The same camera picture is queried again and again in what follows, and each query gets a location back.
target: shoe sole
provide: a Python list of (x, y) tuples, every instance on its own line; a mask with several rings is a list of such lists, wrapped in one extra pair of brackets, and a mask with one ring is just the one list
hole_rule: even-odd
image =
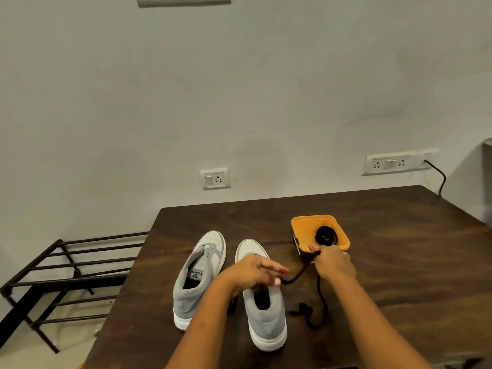
[[(220, 263), (218, 265), (218, 268), (217, 268), (217, 271), (213, 274), (213, 278), (215, 279), (217, 277), (217, 275), (219, 274), (220, 270), (222, 269), (222, 267), (224, 266), (224, 262), (225, 262), (225, 257), (227, 255), (227, 246), (225, 244), (225, 239), (224, 239), (224, 236), (222, 235), (222, 233), (218, 232), (218, 234), (220, 235), (220, 238), (222, 239), (222, 243), (224, 244), (224, 253), (222, 254), (222, 258), (220, 259)], [(193, 248), (193, 251), (195, 251), (195, 249), (198, 247), (199, 245), (197, 244), (194, 248)], [(189, 326), (189, 323), (191, 322), (191, 318), (181, 318), (181, 317), (178, 317), (176, 316), (176, 314), (174, 313), (174, 309), (173, 309), (173, 315), (174, 315), (174, 325), (181, 331), (186, 331), (186, 329), (188, 329), (188, 326)]]
[[(238, 260), (238, 258), (239, 258), (239, 249), (241, 248), (241, 245), (243, 244), (243, 242), (241, 242), (239, 244), (238, 249), (236, 250), (236, 256), (234, 257), (234, 262), (235, 263), (237, 263), (239, 261)], [(256, 242), (256, 244), (261, 247), (261, 249), (267, 255), (266, 257), (268, 259), (270, 259), (270, 256), (268, 256), (268, 253), (267, 253), (267, 251), (265, 251), (265, 249), (263, 248), (263, 246), (260, 245), (258, 242)], [(249, 323), (249, 320), (248, 320), (248, 327), (249, 327), (249, 335), (251, 336), (251, 340), (253, 341), (253, 344), (260, 351), (263, 351), (263, 352), (277, 351), (278, 349), (282, 348), (283, 345), (285, 344), (285, 341), (287, 341), (287, 321), (285, 322), (285, 326), (284, 326), (282, 332), (280, 333), (280, 335), (277, 336), (276, 338), (273, 338), (273, 339), (264, 339), (264, 338), (260, 337), (259, 335), (257, 335), (254, 332), (253, 328), (251, 328), (251, 325)]]
[(285, 341), (287, 340), (287, 322), (285, 322), (285, 326), (282, 330), (282, 333), (280, 333), (280, 335), (274, 339), (264, 339), (259, 335), (257, 335), (251, 328), (249, 321), (248, 321), (248, 327), (249, 327), (249, 335), (251, 336), (251, 340), (253, 341), (253, 344), (260, 351), (263, 352), (277, 351), (278, 349), (283, 347)]

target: person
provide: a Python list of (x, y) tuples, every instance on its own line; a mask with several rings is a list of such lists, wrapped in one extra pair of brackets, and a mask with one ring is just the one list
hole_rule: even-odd
[[(310, 250), (321, 251), (314, 260), (316, 270), (335, 290), (365, 368), (432, 369), (357, 282), (349, 256), (338, 246), (311, 246)], [(217, 368), (231, 297), (258, 284), (279, 287), (288, 272), (275, 261), (249, 255), (220, 273), (204, 294), (166, 369)]]

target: hand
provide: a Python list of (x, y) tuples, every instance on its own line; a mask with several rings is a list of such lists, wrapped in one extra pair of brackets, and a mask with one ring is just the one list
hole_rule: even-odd
[(260, 255), (248, 255), (219, 274), (218, 279), (226, 280), (233, 294), (255, 285), (280, 286), (280, 278), (289, 270), (273, 260)]
[(331, 284), (340, 276), (355, 278), (356, 271), (350, 261), (350, 256), (343, 253), (338, 246), (310, 245), (309, 248), (311, 252), (321, 251), (321, 254), (314, 258), (316, 270), (321, 278), (326, 279)]

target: tiled floor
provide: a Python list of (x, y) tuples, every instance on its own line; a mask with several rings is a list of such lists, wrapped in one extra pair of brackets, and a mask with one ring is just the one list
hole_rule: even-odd
[[(96, 296), (116, 295), (120, 287), (107, 287), (96, 290)], [(35, 319), (50, 304), (55, 294), (43, 297), (30, 316)], [(88, 298), (84, 290), (72, 291), (64, 299)], [(61, 306), (55, 309), (50, 318), (83, 316), (107, 313), (113, 301), (100, 301)], [(102, 327), (104, 319), (87, 320), (59, 324), (46, 324), (42, 330), (60, 349), (55, 354), (26, 323), (10, 337), (0, 349), (0, 367), (2, 369), (76, 369), (86, 359), (95, 341), (94, 333)]]

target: shoe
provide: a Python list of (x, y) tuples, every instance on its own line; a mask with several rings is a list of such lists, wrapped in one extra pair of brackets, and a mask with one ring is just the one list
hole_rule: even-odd
[[(235, 262), (250, 254), (269, 259), (267, 252), (254, 240), (244, 240), (238, 246)], [(279, 287), (262, 289), (258, 286), (243, 291), (244, 307), (248, 315), (249, 334), (262, 351), (278, 350), (287, 340), (287, 323), (282, 292)]]
[(212, 230), (201, 237), (174, 284), (174, 324), (185, 331), (203, 294), (224, 265), (224, 237)]

